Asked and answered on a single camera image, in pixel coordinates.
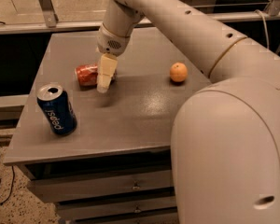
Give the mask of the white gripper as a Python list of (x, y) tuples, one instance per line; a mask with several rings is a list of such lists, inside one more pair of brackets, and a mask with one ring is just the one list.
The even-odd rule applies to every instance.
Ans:
[(129, 41), (129, 37), (114, 35), (101, 25), (97, 35), (97, 48), (104, 54), (101, 56), (98, 65), (98, 92), (106, 93), (108, 91), (111, 79), (118, 66), (116, 56), (120, 56), (126, 50)]

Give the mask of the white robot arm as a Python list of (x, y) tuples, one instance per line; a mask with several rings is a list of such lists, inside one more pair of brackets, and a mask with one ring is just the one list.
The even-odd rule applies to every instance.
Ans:
[(100, 51), (122, 54), (142, 18), (211, 82), (173, 123), (179, 223), (280, 224), (280, 57), (179, 0), (111, 0)]

